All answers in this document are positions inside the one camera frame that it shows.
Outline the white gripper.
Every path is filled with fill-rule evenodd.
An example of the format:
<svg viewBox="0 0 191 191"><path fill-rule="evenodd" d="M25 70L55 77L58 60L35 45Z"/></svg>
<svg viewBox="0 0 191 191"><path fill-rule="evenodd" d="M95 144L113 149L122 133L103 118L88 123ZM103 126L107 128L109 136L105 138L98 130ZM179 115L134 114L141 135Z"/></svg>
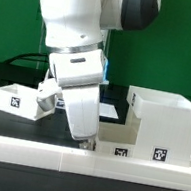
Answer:
<svg viewBox="0 0 191 191"><path fill-rule="evenodd" d="M103 52L51 53L50 71L62 89L69 129L74 140L93 138L99 125L99 84L103 79ZM93 150L92 140L79 143Z"/></svg>

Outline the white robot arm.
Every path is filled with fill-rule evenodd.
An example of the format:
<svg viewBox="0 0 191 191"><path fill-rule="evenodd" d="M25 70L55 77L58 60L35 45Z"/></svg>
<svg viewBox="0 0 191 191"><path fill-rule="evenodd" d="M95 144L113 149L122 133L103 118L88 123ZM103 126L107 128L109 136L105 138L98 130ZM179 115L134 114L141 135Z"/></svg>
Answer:
<svg viewBox="0 0 191 191"><path fill-rule="evenodd" d="M38 105L50 111L61 97L71 136L91 149L106 62L103 32L145 29L159 15L161 0L40 0L40 7L51 51Z"/></svg>

